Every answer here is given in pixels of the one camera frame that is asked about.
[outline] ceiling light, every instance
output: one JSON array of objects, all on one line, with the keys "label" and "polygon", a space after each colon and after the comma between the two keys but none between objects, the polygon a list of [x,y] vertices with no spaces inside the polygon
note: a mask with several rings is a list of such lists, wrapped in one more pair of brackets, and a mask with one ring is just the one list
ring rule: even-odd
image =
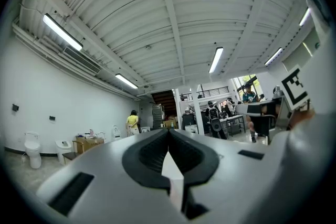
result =
[{"label": "ceiling light", "polygon": [[73,46],[76,50],[81,50],[83,45],[79,43],[71,34],[61,27],[51,16],[46,13],[43,16],[44,23],[49,26],[57,35],[64,39],[67,43]]},{"label": "ceiling light", "polygon": [[310,8],[307,8],[304,16],[302,17],[301,22],[299,23],[299,26],[302,26],[305,24],[306,20],[308,19],[309,14],[310,14]]},{"label": "ceiling light", "polygon": [[220,56],[222,55],[223,53],[223,47],[219,47],[216,49],[216,52],[215,52],[215,57],[212,61],[212,64],[211,64],[211,67],[210,67],[210,70],[209,70],[209,73],[213,73],[216,69],[216,66],[218,64],[218,61],[219,59],[221,58]]},{"label": "ceiling light", "polygon": [[265,66],[268,65],[270,62],[272,62],[273,59],[276,58],[276,57],[279,55],[279,53],[281,53],[281,52],[282,52],[282,48],[279,48],[279,49],[276,51],[276,53],[273,54],[272,57],[269,58],[267,62],[265,62]]},{"label": "ceiling light", "polygon": [[311,53],[310,49],[308,48],[307,44],[302,42],[302,44],[305,46],[306,50],[308,51],[310,57],[313,57],[313,54]]},{"label": "ceiling light", "polygon": [[133,89],[137,89],[138,86],[130,82],[127,78],[125,78],[122,74],[116,74],[116,78],[120,79],[122,82],[126,83],[128,86],[131,86]]}]

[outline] person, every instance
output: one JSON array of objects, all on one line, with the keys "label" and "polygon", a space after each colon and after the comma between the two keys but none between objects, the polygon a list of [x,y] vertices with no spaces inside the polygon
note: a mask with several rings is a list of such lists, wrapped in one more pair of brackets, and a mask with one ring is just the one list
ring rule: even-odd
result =
[{"label": "person", "polygon": [[231,111],[230,111],[229,106],[228,106],[227,103],[226,103],[226,105],[224,106],[224,109],[225,109],[225,112],[226,112],[227,116],[228,116],[229,118],[231,118],[231,117],[232,117],[232,113],[231,113]]},{"label": "person", "polygon": [[226,104],[227,104],[227,106],[228,106],[228,108],[229,108],[231,114],[232,114],[232,111],[233,111],[233,104],[232,104],[232,102],[233,102],[233,101],[232,101],[231,98],[229,98],[229,99],[226,100]]},{"label": "person", "polygon": [[[255,102],[260,102],[260,98],[258,97],[258,95],[255,94],[255,92],[251,91],[251,84],[246,84],[245,92],[243,94],[243,103],[247,104],[247,103],[255,103]],[[246,115],[247,126],[250,130],[252,142],[256,143],[256,138],[255,138],[256,131],[254,129],[252,118],[249,115]]]},{"label": "person", "polygon": [[126,121],[127,136],[139,134],[138,122],[139,117],[136,115],[136,111],[132,110]]},{"label": "person", "polygon": [[225,118],[226,118],[226,115],[227,115],[227,113],[226,113],[226,111],[225,111],[225,108],[222,107],[221,110],[222,110],[222,111],[221,111],[221,113],[220,113],[220,116],[221,116],[222,119],[225,119]]},{"label": "person", "polygon": [[[211,118],[212,118],[212,115],[213,115],[213,117],[219,119],[219,114],[220,114],[220,111],[219,111],[218,107],[215,106],[212,101],[209,101],[208,102],[208,108],[205,111],[205,116],[207,118],[209,118],[209,121],[210,121],[210,130],[211,130],[212,136],[214,135],[214,133],[216,133],[216,131],[213,129],[213,127],[211,125],[211,120],[212,120]],[[219,136],[222,139],[225,139],[225,140],[227,139],[226,136],[225,136],[225,134],[224,134],[223,129],[221,129],[219,131]]]}]

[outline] ceiling beam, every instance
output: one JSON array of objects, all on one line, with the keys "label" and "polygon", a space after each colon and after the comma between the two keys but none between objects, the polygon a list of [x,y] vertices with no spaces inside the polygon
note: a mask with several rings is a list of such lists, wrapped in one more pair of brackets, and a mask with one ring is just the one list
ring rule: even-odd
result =
[{"label": "ceiling beam", "polygon": [[253,33],[253,30],[258,22],[259,15],[261,13],[261,10],[263,8],[265,0],[254,0],[251,13],[248,17],[247,24],[245,26],[245,29],[243,31],[243,34],[241,35],[239,42],[237,46],[235,47],[235,50],[233,51],[232,55],[230,56],[230,59],[226,63],[224,67],[224,73],[222,76],[224,77],[229,71],[231,66],[234,64],[234,62],[237,60],[239,54],[241,51],[248,46],[249,39],[251,37],[251,34]]},{"label": "ceiling beam", "polygon": [[[170,23],[171,23],[172,29],[173,29],[173,35],[174,35],[174,40],[175,40],[175,45],[176,45],[176,50],[177,50],[177,56],[179,58],[178,60],[179,60],[179,63],[180,63],[181,75],[184,75],[184,65],[183,65],[180,32],[179,32],[179,29],[178,29],[179,27],[177,25],[177,19],[176,19],[176,13],[175,13],[173,0],[164,0],[164,1],[166,2],[166,7],[167,7],[167,10],[168,10]],[[185,77],[182,77],[182,80],[183,80],[183,84],[185,84]]]},{"label": "ceiling beam", "polygon": [[276,38],[273,40],[272,44],[265,50],[264,54],[250,67],[249,73],[252,74],[254,70],[260,65],[261,63],[264,64],[267,59],[277,50],[281,45],[281,41],[283,37],[286,35],[288,28],[291,26],[295,19],[298,19],[298,13],[301,12],[301,7],[306,6],[306,0],[295,0],[292,8],[282,25],[282,28]]},{"label": "ceiling beam", "polygon": [[52,5],[57,13],[63,18],[66,18],[68,24],[76,29],[85,39],[95,46],[100,52],[106,55],[118,67],[132,76],[138,83],[146,84],[146,81],[136,73],[129,65],[127,65],[117,54],[115,54],[104,42],[97,37],[97,35],[76,15],[72,14],[72,10],[67,6],[63,0],[46,0]]}]

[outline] table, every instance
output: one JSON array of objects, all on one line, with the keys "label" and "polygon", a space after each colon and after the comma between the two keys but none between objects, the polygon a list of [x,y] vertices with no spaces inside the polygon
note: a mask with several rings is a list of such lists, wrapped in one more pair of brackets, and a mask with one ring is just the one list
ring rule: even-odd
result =
[{"label": "table", "polygon": [[[243,117],[243,115],[236,115],[236,116],[232,116],[232,117],[229,117],[229,118],[220,119],[221,122],[225,122],[226,130],[227,130],[227,134],[229,134],[229,132],[228,132],[228,128],[229,128],[228,124],[229,124],[230,122],[234,122],[234,121],[236,121],[236,120],[238,120],[238,122],[239,122],[239,128],[241,129],[240,124],[243,124],[244,132],[246,132],[245,121],[244,121],[244,117]],[[233,133],[233,130],[232,130],[232,124],[230,124],[230,128],[231,128],[231,136],[233,136],[233,135],[232,135],[232,133]]]}]

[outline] concrete floor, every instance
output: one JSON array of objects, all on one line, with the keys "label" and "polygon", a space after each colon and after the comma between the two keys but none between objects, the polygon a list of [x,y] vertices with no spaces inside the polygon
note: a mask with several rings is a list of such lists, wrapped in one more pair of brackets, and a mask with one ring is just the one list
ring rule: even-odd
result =
[{"label": "concrete floor", "polygon": [[29,157],[26,156],[24,163],[21,157],[22,155],[20,154],[5,152],[5,165],[13,180],[32,193],[35,193],[47,178],[63,167],[58,162],[57,157],[42,157],[41,167],[32,169],[29,164]]},{"label": "concrete floor", "polygon": [[[265,137],[258,137],[256,134],[255,136],[257,143],[267,145],[267,140]],[[229,140],[231,141],[238,141],[238,142],[247,142],[247,143],[252,143],[251,140],[251,134],[249,130],[246,130],[246,132],[242,132],[239,134],[235,134],[234,136],[230,136]]]}]

